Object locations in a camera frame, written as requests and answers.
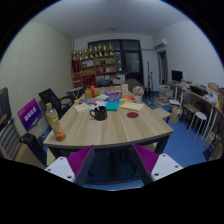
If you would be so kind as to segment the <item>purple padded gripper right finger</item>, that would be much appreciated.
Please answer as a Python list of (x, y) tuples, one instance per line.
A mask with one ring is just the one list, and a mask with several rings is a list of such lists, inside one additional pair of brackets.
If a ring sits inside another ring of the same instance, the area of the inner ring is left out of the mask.
[(182, 169), (182, 166), (167, 154), (156, 154), (148, 149), (133, 145), (137, 164), (144, 185), (150, 184)]

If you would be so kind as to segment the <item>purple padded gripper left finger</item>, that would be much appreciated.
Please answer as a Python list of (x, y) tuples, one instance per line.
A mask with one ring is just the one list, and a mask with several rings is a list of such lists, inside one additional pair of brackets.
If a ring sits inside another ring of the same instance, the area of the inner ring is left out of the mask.
[(46, 171), (82, 186), (85, 183), (94, 156), (95, 148), (91, 145), (79, 150), (68, 158), (57, 158), (46, 168)]

